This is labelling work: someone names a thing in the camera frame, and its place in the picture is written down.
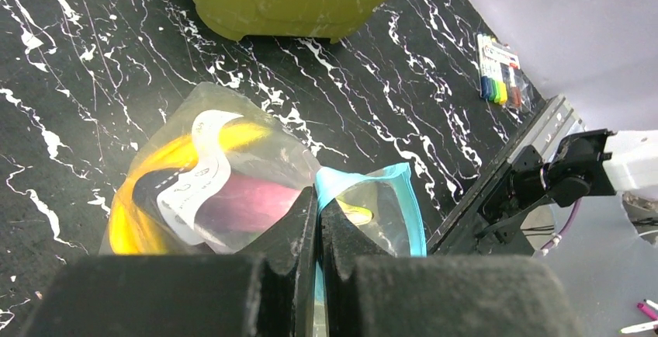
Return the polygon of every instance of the black surface with white streaks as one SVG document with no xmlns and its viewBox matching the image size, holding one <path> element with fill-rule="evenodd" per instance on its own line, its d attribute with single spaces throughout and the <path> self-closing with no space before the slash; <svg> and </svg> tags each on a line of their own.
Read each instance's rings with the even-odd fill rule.
<svg viewBox="0 0 658 337">
<path fill-rule="evenodd" d="M 225 84 L 324 165 L 409 161 L 433 231 L 525 115 L 478 99 L 466 0 L 389 0 L 342 43 L 209 31 L 192 0 L 0 0 L 0 334 L 98 250 L 136 150 L 194 85 Z"/>
</svg>

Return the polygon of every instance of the ziplock bag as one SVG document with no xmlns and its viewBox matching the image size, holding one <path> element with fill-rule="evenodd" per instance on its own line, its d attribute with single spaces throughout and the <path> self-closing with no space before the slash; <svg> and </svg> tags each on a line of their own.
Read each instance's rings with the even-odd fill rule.
<svg viewBox="0 0 658 337">
<path fill-rule="evenodd" d="M 137 153 L 107 241 L 116 254 L 236 252 L 286 214 L 319 168 L 278 120 L 202 83 Z"/>
<path fill-rule="evenodd" d="M 317 211 L 336 199 L 345 216 L 368 238 L 394 256 L 426 256 L 421 211 L 411 187 L 409 164 L 387 166 L 368 175 L 321 168 L 315 178 Z M 316 267 L 313 334 L 326 335 L 324 278 Z"/>
</svg>

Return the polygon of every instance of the white label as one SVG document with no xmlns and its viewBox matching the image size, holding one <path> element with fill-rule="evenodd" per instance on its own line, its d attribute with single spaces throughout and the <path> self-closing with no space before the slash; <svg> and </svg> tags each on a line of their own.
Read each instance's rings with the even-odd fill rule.
<svg viewBox="0 0 658 337">
<path fill-rule="evenodd" d="M 505 64 L 507 66 L 521 69 L 521 64 L 518 62 L 518 56 L 512 54 L 510 51 L 502 50 L 498 47 L 492 46 L 491 44 L 486 44 L 483 47 L 484 56 L 489 59 L 495 60 L 498 63 Z"/>
<path fill-rule="evenodd" d="M 169 227 L 188 245 L 204 240 L 194 231 L 196 212 L 218 193 L 230 176 L 230 164 L 220 146 L 222 127 L 242 117 L 237 113 L 207 110 L 192 125 L 192 143 L 199 162 L 189 172 L 178 174 L 178 181 L 158 194 L 158 209 Z"/>
</svg>

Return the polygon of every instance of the marker pack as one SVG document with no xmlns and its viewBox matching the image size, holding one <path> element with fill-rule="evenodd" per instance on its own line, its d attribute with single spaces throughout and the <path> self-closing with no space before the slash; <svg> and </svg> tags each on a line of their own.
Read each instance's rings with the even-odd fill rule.
<svg viewBox="0 0 658 337">
<path fill-rule="evenodd" d="M 518 55 L 495 37 L 477 34 L 480 97 L 501 106 L 528 111 L 529 82 L 521 71 Z"/>
</svg>

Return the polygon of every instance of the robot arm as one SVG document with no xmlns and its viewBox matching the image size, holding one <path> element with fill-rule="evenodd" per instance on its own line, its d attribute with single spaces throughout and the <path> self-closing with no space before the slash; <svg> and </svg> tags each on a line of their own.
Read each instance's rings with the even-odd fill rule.
<svg viewBox="0 0 658 337">
<path fill-rule="evenodd" d="M 478 209 L 489 226 L 477 237 L 496 232 L 500 240 L 509 242 L 538 206 L 568 207 L 581 197 L 613 196 L 651 186 L 658 186 L 658 130 L 571 134 L 560 141 L 548 163 L 527 146 Z"/>
</svg>

